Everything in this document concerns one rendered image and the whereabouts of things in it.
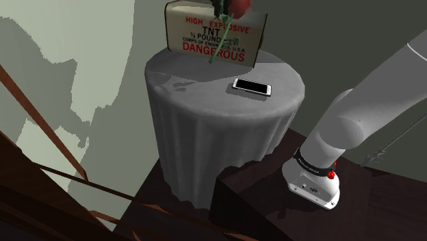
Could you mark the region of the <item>white smartphone with black screen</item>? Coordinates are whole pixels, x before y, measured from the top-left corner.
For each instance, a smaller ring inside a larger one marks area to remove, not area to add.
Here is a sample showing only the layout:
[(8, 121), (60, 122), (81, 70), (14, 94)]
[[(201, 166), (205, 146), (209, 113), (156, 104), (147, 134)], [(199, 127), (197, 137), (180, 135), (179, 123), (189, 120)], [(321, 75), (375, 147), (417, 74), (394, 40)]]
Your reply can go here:
[(236, 78), (233, 81), (232, 87), (234, 89), (244, 90), (246, 92), (252, 92), (267, 97), (270, 97), (272, 94), (271, 85), (242, 78)]

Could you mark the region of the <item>red rose with green stem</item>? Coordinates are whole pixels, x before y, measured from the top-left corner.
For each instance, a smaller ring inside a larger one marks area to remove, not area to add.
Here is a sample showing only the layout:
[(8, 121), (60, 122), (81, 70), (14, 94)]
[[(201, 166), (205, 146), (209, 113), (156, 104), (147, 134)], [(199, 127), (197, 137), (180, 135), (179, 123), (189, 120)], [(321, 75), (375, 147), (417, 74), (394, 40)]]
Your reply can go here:
[(222, 23), (225, 29), (222, 32), (222, 36), (219, 45), (211, 58), (209, 63), (212, 64), (219, 54), (226, 38), (231, 21), (233, 19), (239, 19), (245, 15), (248, 9), (251, 7), (252, 0), (209, 0), (214, 7), (213, 15), (214, 19)]

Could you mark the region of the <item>brown wooden frame furniture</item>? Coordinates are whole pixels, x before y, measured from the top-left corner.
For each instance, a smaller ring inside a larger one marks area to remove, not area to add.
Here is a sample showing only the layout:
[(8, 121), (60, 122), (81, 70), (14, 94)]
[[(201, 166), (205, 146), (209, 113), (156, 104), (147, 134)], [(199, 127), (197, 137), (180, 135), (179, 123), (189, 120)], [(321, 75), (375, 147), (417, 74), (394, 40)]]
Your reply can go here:
[[(130, 202), (122, 218), (79, 204), (47, 172)], [(156, 163), (135, 196), (31, 161), (0, 137), (0, 220), (46, 241), (258, 241), (210, 223), (207, 210), (171, 200)]]

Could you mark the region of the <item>round table with grey cloth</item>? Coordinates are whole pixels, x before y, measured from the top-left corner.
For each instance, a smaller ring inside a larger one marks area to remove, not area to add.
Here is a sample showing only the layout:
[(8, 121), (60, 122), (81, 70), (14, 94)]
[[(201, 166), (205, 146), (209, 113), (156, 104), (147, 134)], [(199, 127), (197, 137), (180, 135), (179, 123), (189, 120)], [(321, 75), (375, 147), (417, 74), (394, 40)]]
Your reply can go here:
[[(234, 89), (236, 78), (272, 94)], [(305, 96), (301, 76), (266, 51), (247, 67), (164, 49), (146, 63), (145, 80), (164, 179), (197, 209), (210, 207), (225, 168), (273, 152)]]

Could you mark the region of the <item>beige box with red lettering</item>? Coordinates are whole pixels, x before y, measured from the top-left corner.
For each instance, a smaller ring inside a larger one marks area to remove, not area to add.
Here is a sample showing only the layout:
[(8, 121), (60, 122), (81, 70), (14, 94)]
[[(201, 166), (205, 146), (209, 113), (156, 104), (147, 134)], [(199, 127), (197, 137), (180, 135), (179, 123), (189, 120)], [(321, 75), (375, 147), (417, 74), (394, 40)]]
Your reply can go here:
[(225, 23), (209, 3), (176, 0), (166, 4), (168, 49), (253, 67), (268, 15), (253, 10)]

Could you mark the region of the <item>dark wooden robot stand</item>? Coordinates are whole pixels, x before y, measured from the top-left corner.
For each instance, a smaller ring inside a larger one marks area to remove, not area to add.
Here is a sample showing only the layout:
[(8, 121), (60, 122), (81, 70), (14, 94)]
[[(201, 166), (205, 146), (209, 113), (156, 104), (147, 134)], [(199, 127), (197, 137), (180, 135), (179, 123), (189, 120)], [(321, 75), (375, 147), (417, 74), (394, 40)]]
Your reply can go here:
[(326, 210), (292, 193), (281, 166), (305, 137), (288, 129), (260, 162), (222, 171), (209, 220), (258, 241), (427, 241), (427, 183), (341, 157), (341, 196)]

